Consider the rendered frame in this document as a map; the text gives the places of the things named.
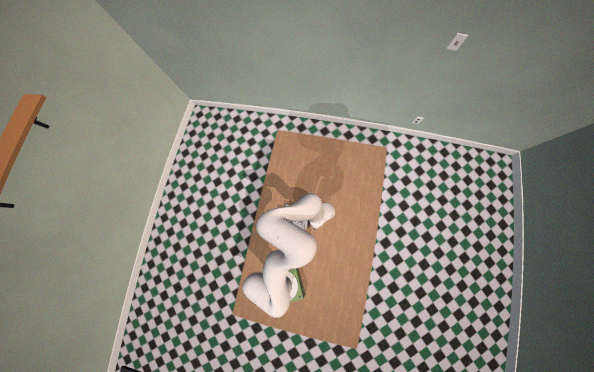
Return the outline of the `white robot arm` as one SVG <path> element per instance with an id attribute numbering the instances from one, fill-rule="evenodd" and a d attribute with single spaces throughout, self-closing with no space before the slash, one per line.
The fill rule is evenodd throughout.
<path id="1" fill-rule="evenodd" d="M 268 315 L 283 316 L 298 290 L 297 279 L 289 269 L 308 264 L 317 250 L 315 238 L 292 222 L 308 220 L 317 228 L 334 214 L 334 207 L 314 193 L 303 195 L 289 206 L 264 212 L 257 220 L 257 232 L 279 250 L 267 256 L 263 273 L 252 273 L 244 280 L 245 296 Z"/>

